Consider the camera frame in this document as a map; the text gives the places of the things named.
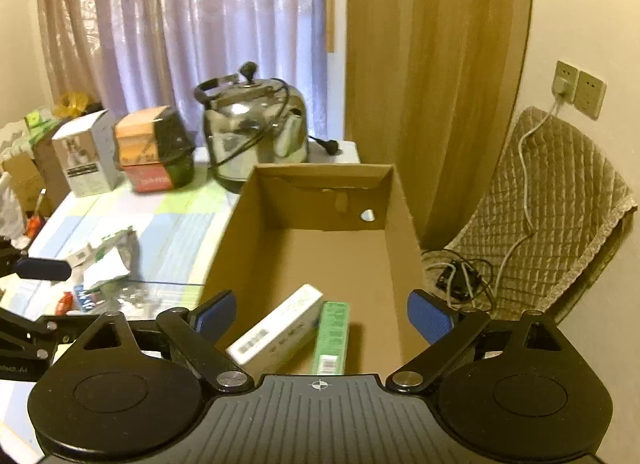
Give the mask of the stainless steel kettle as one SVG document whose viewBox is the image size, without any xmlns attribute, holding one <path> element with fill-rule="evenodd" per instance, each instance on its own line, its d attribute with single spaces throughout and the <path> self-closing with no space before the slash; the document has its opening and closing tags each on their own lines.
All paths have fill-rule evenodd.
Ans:
<svg viewBox="0 0 640 464">
<path fill-rule="evenodd" d="M 257 164 L 305 163 L 314 141 L 335 155 L 334 139 L 309 134 L 302 93 L 280 78 L 259 79 L 246 61 L 235 73 L 206 80 L 193 90 L 203 107 L 209 165 L 222 187 L 238 193 Z"/>
</svg>

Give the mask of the crumpled plastic bag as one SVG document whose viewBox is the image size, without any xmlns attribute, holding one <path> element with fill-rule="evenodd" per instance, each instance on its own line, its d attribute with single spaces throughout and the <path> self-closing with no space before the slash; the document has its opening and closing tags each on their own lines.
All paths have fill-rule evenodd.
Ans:
<svg viewBox="0 0 640 464">
<path fill-rule="evenodd" d="M 3 172 L 0 181 L 0 235 L 15 240 L 24 235 L 25 229 L 25 217 L 12 188 L 12 176 Z"/>
</svg>

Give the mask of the wall power socket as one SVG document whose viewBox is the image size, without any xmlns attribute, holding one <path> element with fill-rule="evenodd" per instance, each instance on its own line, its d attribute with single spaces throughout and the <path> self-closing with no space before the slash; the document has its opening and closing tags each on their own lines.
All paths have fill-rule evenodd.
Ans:
<svg viewBox="0 0 640 464">
<path fill-rule="evenodd" d="M 586 71 L 580 71 L 561 60 L 556 61 L 552 94 L 573 105 L 591 120 L 600 117 L 608 85 Z"/>
</svg>

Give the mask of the red small packet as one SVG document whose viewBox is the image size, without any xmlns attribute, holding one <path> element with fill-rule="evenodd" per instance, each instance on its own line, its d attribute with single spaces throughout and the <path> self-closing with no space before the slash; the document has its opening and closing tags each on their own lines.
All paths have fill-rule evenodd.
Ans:
<svg viewBox="0 0 640 464">
<path fill-rule="evenodd" d="M 55 305 L 55 316 L 66 316 L 74 309 L 74 295 L 72 292 L 64 292 Z"/>
</svg>

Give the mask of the purple sheer curtain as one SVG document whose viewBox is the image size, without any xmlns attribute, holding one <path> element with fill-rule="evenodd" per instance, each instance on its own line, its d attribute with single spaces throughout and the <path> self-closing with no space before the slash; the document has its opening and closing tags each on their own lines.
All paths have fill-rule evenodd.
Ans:
<svg viewBox="0 0 640 464">
<path fill-rule="evenodd" d="M 55 96 L 85 93 L 119 116 L 174 106 L 196 132 L 194 87 L 253 61 L 297 87 L 311 132 L 326 132 L 326 0 L 37 1 Z"/>
</svg>

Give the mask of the silver green foil pouch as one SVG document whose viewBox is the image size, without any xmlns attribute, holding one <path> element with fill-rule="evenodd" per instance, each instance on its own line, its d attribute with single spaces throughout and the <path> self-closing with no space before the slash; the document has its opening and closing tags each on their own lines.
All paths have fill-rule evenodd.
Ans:
<svg viewBox="0 0 640 464">
<path fill-rule="evenodd" d="M 86 289 L 101 288 L 129 277 L 136 250 L 137 235 L 131 227 L 104 237 L 90 261 L 82 265 L 82 285 Z"/>
</svg>

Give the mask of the white green medicine box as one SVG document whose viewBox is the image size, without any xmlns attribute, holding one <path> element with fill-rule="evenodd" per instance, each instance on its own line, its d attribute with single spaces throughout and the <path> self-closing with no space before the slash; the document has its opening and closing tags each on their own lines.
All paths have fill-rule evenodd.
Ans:
<svg viewBox="0 0 640 464">
<path fill-rule="evenodd" d="M 316 333 L 323 294 L 304 284 L 227 348 L 251 376 L 278 371 Z"/>
</svg>

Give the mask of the brown drape curtain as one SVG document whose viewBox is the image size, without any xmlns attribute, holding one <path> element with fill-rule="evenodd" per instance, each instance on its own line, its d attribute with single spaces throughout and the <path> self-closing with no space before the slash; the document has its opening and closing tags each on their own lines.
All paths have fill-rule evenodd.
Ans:
<svg viewBox="0 0 640 464">
<path fill-rule="evenodd" d="M 347 0 L 346 135 L 397 169 L 416 239 L 447 244 L 495 172 L 533 0 Z"/>
</svg>

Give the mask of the black instant meal bowl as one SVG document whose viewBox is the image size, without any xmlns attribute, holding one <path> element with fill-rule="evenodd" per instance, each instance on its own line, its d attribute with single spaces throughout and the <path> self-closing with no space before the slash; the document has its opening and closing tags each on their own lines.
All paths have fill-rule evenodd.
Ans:
<svg viewBox="0 0 640 464">
<path fill-rule="evenodd" d="M 134 192 L 174 190 L 193 180 L 195 145 L 176 108 L 131 112 L 116 123 L 114 134 L 116 164 Z"/>
</svg>

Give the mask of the quilted beige chair cover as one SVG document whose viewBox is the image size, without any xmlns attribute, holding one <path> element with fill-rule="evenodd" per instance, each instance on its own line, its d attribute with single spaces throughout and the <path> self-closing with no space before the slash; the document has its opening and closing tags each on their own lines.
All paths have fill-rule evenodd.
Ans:
<svg viewBox="0 0 640 464">
<path fill-rule="evenodd" d="M 562 320 L 602 273 L 638 204 L 592 139 L 523 111 L 485 195 L 450 249 L 494 265 L 491 317 L 526 310 Z"/>
</svg>

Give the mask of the white humidifier product box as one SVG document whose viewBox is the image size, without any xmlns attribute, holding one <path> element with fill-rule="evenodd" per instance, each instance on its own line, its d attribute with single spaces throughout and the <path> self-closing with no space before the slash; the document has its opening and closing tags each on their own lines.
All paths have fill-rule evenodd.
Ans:
<svg viewBox="0 0 640 464">
<path fill-rule="evenodd" d="M 53 135 L 58 162 L 77 198 L 101 195 L 117 186 L 116 122 L 111 110 L 100 110 L 66 122 Z"/>
</svg>

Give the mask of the green narrow package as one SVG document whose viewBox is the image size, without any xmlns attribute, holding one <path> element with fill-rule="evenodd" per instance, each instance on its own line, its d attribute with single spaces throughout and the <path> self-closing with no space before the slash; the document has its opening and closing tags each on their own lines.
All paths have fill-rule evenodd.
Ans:
<svg viewBox="0 0 640 464">
<path fill-rule="evenodd" d="M 345 372 L 349 332 L 349 305 L 344 302 L 325 302 L 318 323 L 314 360 L 314 375 L 343 375 Z"/>
</svg>

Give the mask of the brown cardboard box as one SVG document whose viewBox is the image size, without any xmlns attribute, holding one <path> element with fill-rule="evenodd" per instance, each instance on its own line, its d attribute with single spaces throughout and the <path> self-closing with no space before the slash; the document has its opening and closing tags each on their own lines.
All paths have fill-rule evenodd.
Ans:
<svg viewBox="0 0 640 464">
<path fill-rule="evenodd" d="M 304 284 L 350 308 L 346 370 L 386 377 L 427 343 L 407 317 L 424 274 L 393 166 L 263 164 L 243 186 L 202 299 L 232 291 L 225 350 Z"/>
</svg>

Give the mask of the long white ointment box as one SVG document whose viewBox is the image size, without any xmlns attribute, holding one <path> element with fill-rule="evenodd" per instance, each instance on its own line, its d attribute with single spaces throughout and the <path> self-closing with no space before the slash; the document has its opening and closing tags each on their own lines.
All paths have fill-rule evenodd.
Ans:
<svg viewBox="0 0 640 464">
<path fill-rule="evenodd" d="M 70 267 L 75 268 L 90 261 L 93 257 L 93 248 L 90 243 L 86 243 L 81 247 L 74 247 L 66 255 L 66 262 L 70 264 Z"/>
</svg>

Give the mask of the stacked cardboard boxes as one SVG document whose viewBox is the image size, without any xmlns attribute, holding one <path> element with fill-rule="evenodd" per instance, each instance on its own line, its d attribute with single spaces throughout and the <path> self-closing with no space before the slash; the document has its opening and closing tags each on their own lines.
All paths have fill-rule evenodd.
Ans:
<svg viewBox="0 0 640 464">
<path fill-rule="evenodd" d="M 23 214 L 50 217 L 70 193 L 52 138 L 67 122 L 102 110 L 85 93 L 66 93 L 53 109 L 39 107 L 1 126 L 1 171 L 9 172 Z"/>
</svg>

